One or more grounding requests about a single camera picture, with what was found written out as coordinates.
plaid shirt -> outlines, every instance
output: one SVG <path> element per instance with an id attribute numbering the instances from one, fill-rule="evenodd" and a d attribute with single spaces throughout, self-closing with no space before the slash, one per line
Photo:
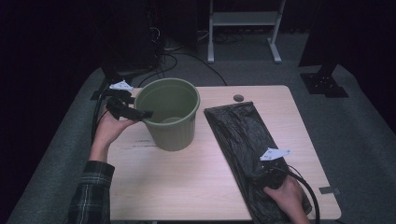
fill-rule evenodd
<path id="1" fill-rule="evenodd" d="M 114 166 L 100 161 L 88 161 L 65 223 L 110 223 L 109 189 Z"/>

